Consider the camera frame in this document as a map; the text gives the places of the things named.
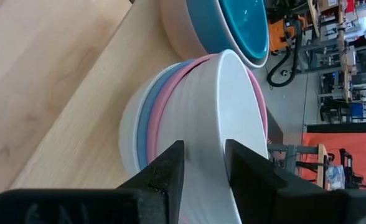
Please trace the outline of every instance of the vacuum hose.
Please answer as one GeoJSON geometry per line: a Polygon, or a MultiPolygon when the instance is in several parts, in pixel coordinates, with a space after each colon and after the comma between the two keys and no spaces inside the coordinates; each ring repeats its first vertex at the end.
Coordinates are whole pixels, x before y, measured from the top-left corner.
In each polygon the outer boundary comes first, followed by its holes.
{"type": "Polygon", "coordinates": [[[277,63],[276,66],[274,66],[270,73],[267,76],[267,81],[269,83],[269,85],[273,86],[273,87],[283,87],[286,86],[288,84],[290,84],[296,75],[296,67],[298,66],[298,53],[299,53],[299,48],[302,45],[302,28],[301,28],[301,22],[300,21],[296,21],[298,23],[298,29],[297,29],[297,34],[296,34],[296,40],[295,40],[295,50],[294,50],[294,62],[293,62],[293,67],[292,67],[292,71],[291,74],[289,76],[289,78],[283,82],[283,83],[275,83],[272,81],[271,77],[273,77],[273,75],[275,74],[275,72],[277,71],[277,69],[279,69],[279,67],[281,67],[289,58],[289,56],[291,56],[291,47],[287,46],[286,47],[286,55],[284,56],[284,58],[277,63]]]}

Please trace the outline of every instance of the pink bowl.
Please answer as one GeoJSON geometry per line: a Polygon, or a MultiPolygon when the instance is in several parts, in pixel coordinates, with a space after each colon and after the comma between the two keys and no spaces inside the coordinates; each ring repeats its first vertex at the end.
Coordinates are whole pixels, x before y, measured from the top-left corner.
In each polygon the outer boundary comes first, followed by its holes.
{"type": "Polygon", "coordinates": [[[191,23],[184,0],[161,0],[161,19],[175,51],[184,59],[207,55],[191,23]]]}
{"type": "MultiPolygon", "coordinates": [[[[147,160],[148,163],[153,161],[157,157],[157,135],[159,131],[159,125],[161,122],[162,113],[164,111],[164,108],[166,106],[166,103],[171,96],[172,92],[174,91],[175,87],[179,84],[180,80],[186,76],[190,71],[201,64],[202,62],[210,59],[211,57],[215,56],[213,55],[206,55],[201,58],[198,58],[194,60],[192,63],[190,63],[186,68],[183,68],[179,71],[179,73],[175,74],[173,77],[171,77],[167,83],[162,88],[161,92],[159,93],[151,111],[150,120],[149,120],[149,127],[148,127],[148,133],[147,133],[147,160]]],[[[267,125],[267,112],[266,112],[266,104],[265,100],[263,98],[261,88],[259,86],[259,83],[257,82],[255,76],[252,74],[252,72],[247,68],[248,77],[253,85],[253,89],[255,92],[256,100],[258,102],[259,111],[262,118],[262,124],[263,124],[263,130],[265,132],[265,138],[267,139],[268,134],[268,125],[267,125]]]]}

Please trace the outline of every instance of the stacked bowls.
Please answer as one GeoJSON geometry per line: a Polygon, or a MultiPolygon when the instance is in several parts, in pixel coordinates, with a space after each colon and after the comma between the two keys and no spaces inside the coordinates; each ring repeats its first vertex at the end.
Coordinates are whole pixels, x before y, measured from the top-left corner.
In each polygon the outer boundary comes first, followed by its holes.
{"type": "Polygon", "coordinates": [[[247,67],[265,65],[269,35],[261,0],[161,0],[169,42],[183,58],[234,50],[247,67]]]}
{"type": "Polygon", "coordinates": [[[172,65],[130,99],[120,153],[132,177],[176,140],[185,146],[179,223],[240,223],[224,160],[226,139],[267,158],[265,102],[253,74],[225,50],[172,65]]]}

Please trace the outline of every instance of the black hose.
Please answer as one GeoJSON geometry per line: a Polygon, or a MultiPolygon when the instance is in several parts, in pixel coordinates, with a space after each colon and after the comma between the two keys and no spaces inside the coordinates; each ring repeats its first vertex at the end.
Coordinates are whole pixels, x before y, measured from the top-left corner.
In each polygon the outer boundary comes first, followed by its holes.
{"type": "Polygon", "coordinates": [[[267,81],[269,83],[269,85],[273,86],[273,87],[283,87],[286,86],[288,84],[290,84],[296,75],[296,67],[298,66],[298,53],[299,53],[299,48],[301,47],[302,44],[302,29],[301,29],[301,23],[299,21],[297,21],[299,23],[299,29],[298,29],[298,33],[296,34],[296,40],[295,40],[295,50],[294,50],[294,62],[293,62],[293,67],[292,67],[292,71],[291,74],[289,76],[289,78],[283,82],[283,83],[275,83],[272,81],[271,77],[273,77],[273,75],[276,73],[277,69],[279,69],[279,67],[281,67],[289,58],[289,56],[291,56],[291,47],[287,46],[286,47],[286,55],[284,56],[284,58],[277,63],[276,66],[274,66],[270,73],[267,76],[267,81]]]}

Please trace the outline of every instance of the gray floor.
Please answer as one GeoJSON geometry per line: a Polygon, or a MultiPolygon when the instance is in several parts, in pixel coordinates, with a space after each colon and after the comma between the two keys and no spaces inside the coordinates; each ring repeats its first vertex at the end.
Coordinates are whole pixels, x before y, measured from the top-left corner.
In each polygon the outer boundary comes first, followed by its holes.
{"type": "MultiPolygon", "coordinates": [[[[320,78],[318,74],[297,75],[288,86],[271,88],[266,81],[267,71],[281,59],[280,55],[270,55],[265,67],[252,71],[259,81],[268,109],[284,133],[284,143],[301,144],[304,124],[320,122],[316,94],[320,78]]],[[[290,70],[291,64],[292,60],[288,60],[281,69],[290,70]]]]}

